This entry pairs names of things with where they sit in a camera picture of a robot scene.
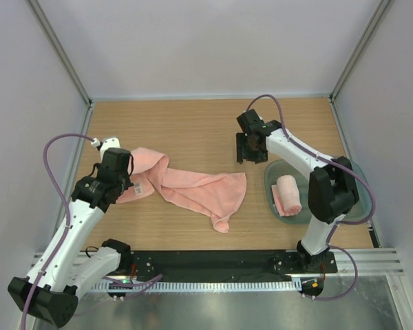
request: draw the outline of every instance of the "rolled pink towel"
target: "rolled pink towel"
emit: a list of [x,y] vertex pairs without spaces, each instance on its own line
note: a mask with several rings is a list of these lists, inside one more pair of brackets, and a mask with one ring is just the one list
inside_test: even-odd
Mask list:
[[292,175],[283,175],[272,185],[273,197],[278,213],[282,217],[297,215],[301,211],[297,182]]

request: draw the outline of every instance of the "wooden tabletop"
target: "wooden tabletop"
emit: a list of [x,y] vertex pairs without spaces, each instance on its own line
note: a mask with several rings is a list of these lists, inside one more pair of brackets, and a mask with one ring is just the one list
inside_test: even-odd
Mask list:
[[[158,192],[144,199],[110,206],[90,234],[87,245],[118,239],[135,250],[261,250],[295,248],[305,225],[288,225],[270,212],[264,192],[264,170],[278,159],[254,164],[236,162],[235,120],[250,100],[165,100],[97,103],[88,135],[119,138],[124,149],[139,146],[169,156],[169,167],[201,173],[245,172],[247,190],[231,216],[229,232],[216,232],[208,217],[166,202]],[[307,144],[329,155],[343,147],[325,98],[280,100],[286,126]],[[265,121],[278,119],[272,100],[255,109]],[[99,153],[85,145],[78,178],[88,175]],[[341,226],[332,242],[345,248],[371,248],[364,225]]]

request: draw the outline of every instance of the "pink cloth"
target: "pink cloth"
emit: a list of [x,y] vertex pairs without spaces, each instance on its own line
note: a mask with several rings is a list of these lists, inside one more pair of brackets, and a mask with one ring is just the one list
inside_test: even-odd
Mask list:
[[135,186],[125,191],[116,203],[150,196],[154,187],[166,201],[207,215],[215,230],[228,232],[229,218],[245,196],[244,173],[210,175],[174,170],[168,168],[169,159],[163,153],[137,148],[131,154],[134,170],[130,180]]
[[292,175],[284,175],[271,186],[275,207],[280,216],[290,217],[301,211],[300,194],[297,182]]

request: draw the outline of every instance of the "metal beam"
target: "metal beam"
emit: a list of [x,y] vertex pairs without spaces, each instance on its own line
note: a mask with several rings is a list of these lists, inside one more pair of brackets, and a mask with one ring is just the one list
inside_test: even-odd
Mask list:
[[335,88],[333,89],[333,92],[330,95],[331,100],[335,100],[339,95],[339,92],[343,88],[344,84],[346,83],[347,79],[352,73],[352,70],[358,63],[359,59],[365,52],[367,46],[369,45],[376,31],[378,30],[379,25],[381,24],[388,10],[392,6],[393,2],[394,0],[381,0],[379,5],[377,6],[376,10],[372,15],[372,18],[370,19],[366,29],[363,32],[363,35],[359,39],[357,46],[355,47],[352,55],[350,56],[349,61],[344,67],[344,70],[341,73],[341,76],[339,77],[338,82],[335,85]]
[[58,37],[55,34],[54,29],[50,25],[43,9],[40,6],[38,0],[26,0],[26,3],[31,8],[34,16],[36,17],[37,21],[40,23],[41,29],[45,32],[47,39],[49,40],[52,48],[58,55],[60,61],[64,65],[69,77],[72,79],[77,91],[80,93],[81,97],[83,98],[85,104],[90,107],[92,101],[90,100],[89,95],[87,94],[78,74],[76,73],[72,63],[70,62],[69,57],[65,53],[63,46],[61,45]]

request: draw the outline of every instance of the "robotic arm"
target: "robotic arm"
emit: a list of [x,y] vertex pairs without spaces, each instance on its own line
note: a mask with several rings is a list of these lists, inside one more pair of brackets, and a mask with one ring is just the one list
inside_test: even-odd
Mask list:
[[[344,171],[318,160],[318,156],[337,162],[350,170],[345,157],[333,159],[319,153],[286,130],[276,120],[265,123],[254,109],[237,118],[243,133],[237,133],[237,161],[260,163],[268,160],[268,152],[276,154],[296,168],[309,181],[308,206],[312,218],[304,238],[298,242],[300,263],[306,270],[319,266],[329,250],[326,240],[336,222],[342,220],[358,202],[355,180]],[[291,143],[291,138],[300,146]],[[311,157],[304,150],[317,157]]]
[[[67,235],[64,237],[66,218],[59,226],[43,256],[28,272],[25,278],[14,277],[8,291],[20,310],[28,298],[31,286],[39,273],[43,273],[36,284],[28,313],[57,327],[63,327],[73,316],[78,301],[94,283],[110,272],[127,269],[131,265],[130,246],[119,241],[108,240],[103,243],[89,260],[73,268],[73,261],[79,253],[93,227],[101,220],[110,204],[133,186],[130,182],[128,168],[133,171],[133,156],[120,148],[119,140],[111,137],[103,141],[92,142],[101,155],[101,163],[96,177],[90,175],[79,180],[72,201],[69,203],[71,221]],[[61,247],[47,266],[45,262]]]

